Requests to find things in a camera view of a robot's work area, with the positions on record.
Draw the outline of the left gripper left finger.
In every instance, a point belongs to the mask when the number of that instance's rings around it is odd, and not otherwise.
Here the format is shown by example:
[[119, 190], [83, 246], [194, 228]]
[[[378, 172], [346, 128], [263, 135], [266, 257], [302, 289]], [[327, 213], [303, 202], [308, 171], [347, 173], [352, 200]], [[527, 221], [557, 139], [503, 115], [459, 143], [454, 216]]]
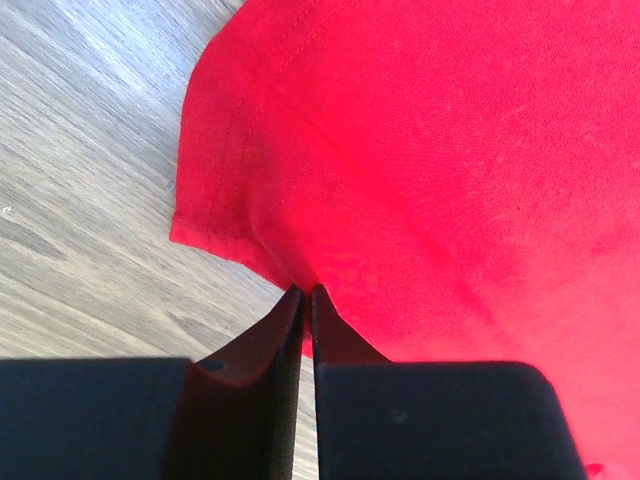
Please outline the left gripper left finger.
[[303, 294], [200, 361], [9, 359], [5, 479], [288, 479]]

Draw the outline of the red t-shirt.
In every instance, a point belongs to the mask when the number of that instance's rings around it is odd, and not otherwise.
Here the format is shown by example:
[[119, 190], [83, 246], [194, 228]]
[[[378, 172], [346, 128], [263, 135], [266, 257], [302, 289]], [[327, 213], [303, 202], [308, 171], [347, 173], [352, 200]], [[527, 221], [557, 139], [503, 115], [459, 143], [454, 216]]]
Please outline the red t-shirt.
[[170, 238], [325, 286], [393, 360], [536, 366], [589, 475], [638, 477], [637, 2], [246, 2]]

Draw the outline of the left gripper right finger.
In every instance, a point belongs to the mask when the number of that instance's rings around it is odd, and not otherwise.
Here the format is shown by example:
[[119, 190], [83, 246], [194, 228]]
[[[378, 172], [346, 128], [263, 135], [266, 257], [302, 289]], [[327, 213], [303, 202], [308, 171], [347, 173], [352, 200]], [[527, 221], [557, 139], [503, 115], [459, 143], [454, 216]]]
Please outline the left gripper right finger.
[[311, 295], [324, 479], [583, 479], [552, 385], [520, 362], [398, 363]]

